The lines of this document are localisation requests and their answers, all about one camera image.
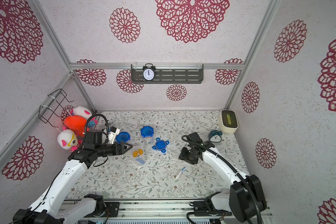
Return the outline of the blue container lid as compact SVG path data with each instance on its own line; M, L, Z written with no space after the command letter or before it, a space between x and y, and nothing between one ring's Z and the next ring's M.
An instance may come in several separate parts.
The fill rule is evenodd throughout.
M131 136L128 132L120 132L116 136L116 141L120 144L121 142L129 142L131 139Z

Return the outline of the blue toothbrush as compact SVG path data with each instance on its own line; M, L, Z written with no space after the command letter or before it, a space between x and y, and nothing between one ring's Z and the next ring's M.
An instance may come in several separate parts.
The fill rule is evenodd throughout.
M145 159L142 159L142 158L136 158L136 162L139 164L139 165L144 165L146 163Z

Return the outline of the clear plastic container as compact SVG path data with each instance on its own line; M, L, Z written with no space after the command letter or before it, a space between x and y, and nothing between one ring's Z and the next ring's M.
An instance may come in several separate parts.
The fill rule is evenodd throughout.
M143 137L143 143L145 145L152 145L154 144L154 136L146 136L146 137Z
M138 151L138 149L142 149L142 150L143 150L142 147L140 147L140 146L135 146L135 147L133 147L131 150L129 150L129 154L131 155L131 157L132 157L134 163L136 164L136 166L137 166L138 168L140 168L140 167L142 167L143 165L139 165L139 164L136 162L136 158L142 158L142 159L145 159L145 154L143 153L143 155L140 155L140 154L138 153L138 156L137 156L137 157L133 157L133 152L134 152L135 150Z

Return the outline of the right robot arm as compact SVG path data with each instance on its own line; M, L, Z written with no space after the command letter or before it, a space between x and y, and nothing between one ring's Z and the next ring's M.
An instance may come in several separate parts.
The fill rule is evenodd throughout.
M239 222L251 223L251 218L256 217L261 224L262 211L267 209L264 191L260 179L256 175L248 175L234 167L225 159L213 143L202 141L198 133L194 132L182 136L188 144L183 147L179 159L190 164L198 160L209 164L230 187L229 195L217 192L208 196L201 204L191 203L193 212L188 212L186 217L209 215L233 215Z

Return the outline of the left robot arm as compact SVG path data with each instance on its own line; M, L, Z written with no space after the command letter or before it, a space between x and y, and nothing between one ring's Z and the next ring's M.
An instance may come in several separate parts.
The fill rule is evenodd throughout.
M75 224L87 215L100 216L105 213L101 195L88 194L72 207L60 212L59 209L76 181L100 157L123 155L133 148L124 141L112 144L102 140L103 131L87 131L78 149L68 157L63 169L56 175L46 191L29 208L19 209L14 224Z

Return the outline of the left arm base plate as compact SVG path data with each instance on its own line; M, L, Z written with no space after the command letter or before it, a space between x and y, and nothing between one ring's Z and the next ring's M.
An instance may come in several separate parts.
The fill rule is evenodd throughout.
M99 217L117 217L119 212L119 202L104 202L104 207L101 211L94 211L85 216L85 218Z

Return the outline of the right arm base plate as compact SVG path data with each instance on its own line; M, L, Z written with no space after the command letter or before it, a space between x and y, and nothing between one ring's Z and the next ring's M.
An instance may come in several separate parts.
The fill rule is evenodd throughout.
M193 201L189 205L193 208L193 214L196 216L232 216L229 211L215 209L208 200Z

